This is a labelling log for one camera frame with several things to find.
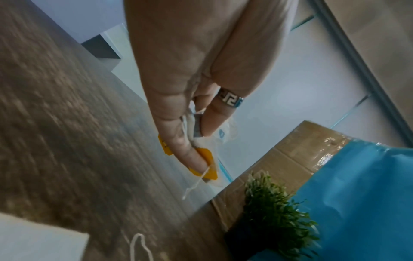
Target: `hand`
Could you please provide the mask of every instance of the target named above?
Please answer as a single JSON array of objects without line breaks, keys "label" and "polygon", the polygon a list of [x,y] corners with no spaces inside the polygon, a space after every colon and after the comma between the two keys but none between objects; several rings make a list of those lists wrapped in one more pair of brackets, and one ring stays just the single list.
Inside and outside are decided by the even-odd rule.
[{"label": "hand", "polygon": [[288,34],[298,0],[125,0],[142,86],[162,139],[185,166],[205,160],[182,130],[191,100],[206,108],[211,135],[234,109],[214,98],[219,86],[248,96],[264,80]]}]

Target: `silver ring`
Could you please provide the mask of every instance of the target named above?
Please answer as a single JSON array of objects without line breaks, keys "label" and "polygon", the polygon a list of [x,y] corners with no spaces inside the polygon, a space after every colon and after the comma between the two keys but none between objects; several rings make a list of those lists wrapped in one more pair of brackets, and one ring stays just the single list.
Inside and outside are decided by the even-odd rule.
[{"label": "silver ring", "polygon": [[228,106],[231,106],[233,108],[238,108],[241,103],[244,101],[244,98],[235,95],[232,92],[229,92],[228,90],[221,88],[217,94],[217,97],[223,101],[225,104]]}]

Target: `cardboard box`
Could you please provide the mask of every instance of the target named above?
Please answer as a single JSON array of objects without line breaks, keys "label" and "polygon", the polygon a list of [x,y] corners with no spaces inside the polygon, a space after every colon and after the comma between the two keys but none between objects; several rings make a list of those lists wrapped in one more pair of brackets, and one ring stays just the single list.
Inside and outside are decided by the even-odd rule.
[{"label": "cardboard box", "polygon": [[212,200],[224,228],[228,230],[243,211],[245,181],[251,172],[268,171],[274,183],[294,194],[349,141],[339,132],[303,121]]}]

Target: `blue plastic bag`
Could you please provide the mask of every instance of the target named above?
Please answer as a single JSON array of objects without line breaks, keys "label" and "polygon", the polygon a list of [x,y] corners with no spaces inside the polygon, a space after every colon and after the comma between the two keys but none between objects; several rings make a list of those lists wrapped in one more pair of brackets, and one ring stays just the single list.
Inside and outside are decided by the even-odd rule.
[{"label": "blue plastic bag", "polygon": [[314,260],[413,260],[412,149],[352,141],[293,198],[319,224]]}]

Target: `table surface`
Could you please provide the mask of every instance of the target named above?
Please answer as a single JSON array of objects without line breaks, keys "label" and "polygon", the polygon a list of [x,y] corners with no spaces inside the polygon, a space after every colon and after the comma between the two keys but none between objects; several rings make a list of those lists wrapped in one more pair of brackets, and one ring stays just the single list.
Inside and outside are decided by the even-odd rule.
[{"label": "table surface", "polygon": [[0,22],[0,211],[90,234],[86,261],[129,260],[135,233],[155,260],[230,260],[147,104],[30,1]]}]

